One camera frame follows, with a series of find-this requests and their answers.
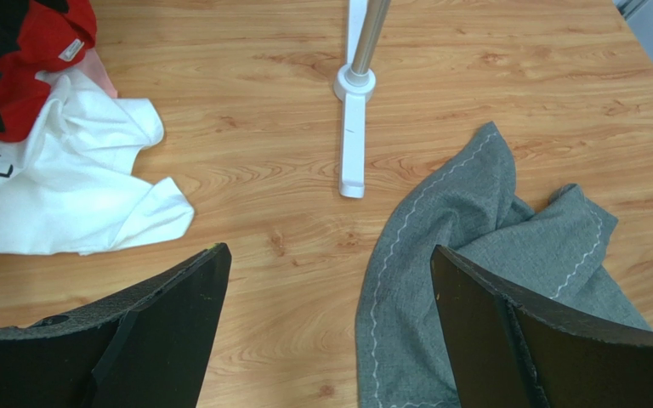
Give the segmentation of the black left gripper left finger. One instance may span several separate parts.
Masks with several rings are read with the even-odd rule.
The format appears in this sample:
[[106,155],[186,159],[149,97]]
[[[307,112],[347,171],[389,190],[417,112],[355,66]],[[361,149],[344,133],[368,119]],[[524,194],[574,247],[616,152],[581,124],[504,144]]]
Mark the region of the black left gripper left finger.
[[148,280],[0,328],[0,407],[193,407],[229,283],[219,243]]

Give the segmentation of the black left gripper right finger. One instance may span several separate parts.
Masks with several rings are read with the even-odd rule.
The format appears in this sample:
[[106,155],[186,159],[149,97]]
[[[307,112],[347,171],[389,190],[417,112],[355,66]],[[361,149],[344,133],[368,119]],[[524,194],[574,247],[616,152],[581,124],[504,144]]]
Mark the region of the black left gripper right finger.
[[653,331],[583,313],[453,250],[431,256],[464,407],[653,407]]

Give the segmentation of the grey cloth napkin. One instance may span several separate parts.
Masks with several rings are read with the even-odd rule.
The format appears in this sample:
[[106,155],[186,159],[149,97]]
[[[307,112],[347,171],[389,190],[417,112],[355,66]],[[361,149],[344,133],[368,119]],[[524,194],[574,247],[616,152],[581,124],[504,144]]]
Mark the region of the grey cloth napkin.
[[394,210],[356,313],[361,406],[459,406],[432,287],[436,246],[574,309],[648,328],[603,267],[616,218],[577,184],[557,189],[541,211],[515,190],[513,155],[489,122]]

